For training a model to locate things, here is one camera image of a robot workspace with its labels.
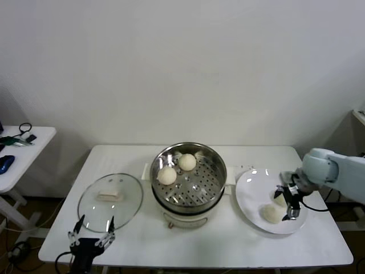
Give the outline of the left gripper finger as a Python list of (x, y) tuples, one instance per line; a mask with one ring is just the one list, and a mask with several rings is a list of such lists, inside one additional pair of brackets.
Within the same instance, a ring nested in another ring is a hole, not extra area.
[(70, 247), (75, 247), (80, 245), (79, 232), (83, 226), (85, 215), (83, 215), (75, 224), (74, 229), (68, 232), (68, 239), (70, 241)]
[(112, 217), (112, 219), (109, 221), (107, 233), (95, 243), (95, 246), (109, 247), (114, 240), (115, 240), (115, 225), (114, 225), (114, 217)]

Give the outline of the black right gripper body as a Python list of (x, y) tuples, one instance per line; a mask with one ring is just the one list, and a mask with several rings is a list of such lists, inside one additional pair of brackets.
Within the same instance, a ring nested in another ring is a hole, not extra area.
[(285, 184), (283, 186), (283, 195), (288, 208), (300, 209), (300, 202), (302, 200), (299, 188), (295, 184)]

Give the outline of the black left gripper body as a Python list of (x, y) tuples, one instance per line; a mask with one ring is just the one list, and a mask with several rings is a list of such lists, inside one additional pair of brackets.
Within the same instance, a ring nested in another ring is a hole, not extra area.
[(81, 238), (79, 245), (71, 247), (75, 258), (70, 273), (91, 273), (94, 258), (102, 254), (102, 247), (95, 245), (97, 241), (97, 238)]

